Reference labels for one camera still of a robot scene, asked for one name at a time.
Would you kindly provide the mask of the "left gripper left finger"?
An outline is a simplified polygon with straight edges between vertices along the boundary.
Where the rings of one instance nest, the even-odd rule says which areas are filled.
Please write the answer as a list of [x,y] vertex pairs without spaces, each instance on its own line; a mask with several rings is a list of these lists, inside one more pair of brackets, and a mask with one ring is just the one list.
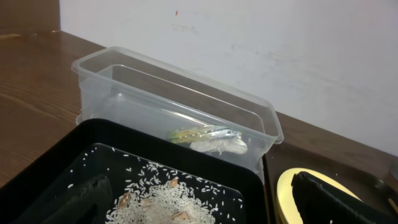
[[38,221],[50,224],[104,224],[112,199],[110,179],[100,174],[45,204],[37,212]]

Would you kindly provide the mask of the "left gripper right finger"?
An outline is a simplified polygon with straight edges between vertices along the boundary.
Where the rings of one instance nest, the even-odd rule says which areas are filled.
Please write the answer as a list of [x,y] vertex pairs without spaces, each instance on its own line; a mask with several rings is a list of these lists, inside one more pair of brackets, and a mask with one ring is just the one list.
[[397,224],[386,215],[308,172],[293,176],[292,194],[304,224]]

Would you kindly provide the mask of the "rice food waste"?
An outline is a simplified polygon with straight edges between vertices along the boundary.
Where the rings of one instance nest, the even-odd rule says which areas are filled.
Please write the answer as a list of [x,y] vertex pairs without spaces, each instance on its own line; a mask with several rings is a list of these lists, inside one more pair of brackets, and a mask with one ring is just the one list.
[[104,175],[112,196],[104,223],[244,223],[241,193],[108,146],[90,146],[70,164],[68,188]]

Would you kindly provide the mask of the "wooden chopstick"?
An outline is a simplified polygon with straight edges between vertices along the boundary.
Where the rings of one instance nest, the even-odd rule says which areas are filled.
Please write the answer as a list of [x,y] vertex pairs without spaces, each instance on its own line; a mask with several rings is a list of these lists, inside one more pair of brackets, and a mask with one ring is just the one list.
[[392,209],[395,211],[395,213],[398,215],[398,206],[395,203],[395,201],[393,201],[393,199],[391,199],[391,198],[388,198],[387,201],[388,201],[389,205],[392,207]]

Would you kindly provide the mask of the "white tissue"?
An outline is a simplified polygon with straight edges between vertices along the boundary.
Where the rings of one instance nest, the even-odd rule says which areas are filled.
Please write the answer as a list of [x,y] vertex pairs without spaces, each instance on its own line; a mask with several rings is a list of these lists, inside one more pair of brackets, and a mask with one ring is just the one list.
[[211,141],[196,141],[190,144],[190,148],[198,152],[231,152],[233,154],[245,154],[248,151],[246,143],[240,138],[222,138]]

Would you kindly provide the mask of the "green snack wrapper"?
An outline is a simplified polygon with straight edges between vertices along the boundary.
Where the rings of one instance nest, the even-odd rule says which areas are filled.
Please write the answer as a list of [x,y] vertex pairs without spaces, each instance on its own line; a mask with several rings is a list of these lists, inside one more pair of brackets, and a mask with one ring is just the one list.
[[240,139],[242,132],[226,126],[206,125],[203,127],[180,128],[170,131],[166,139],[175,144],[192,143],[198,141],[213,141],[217,139]]

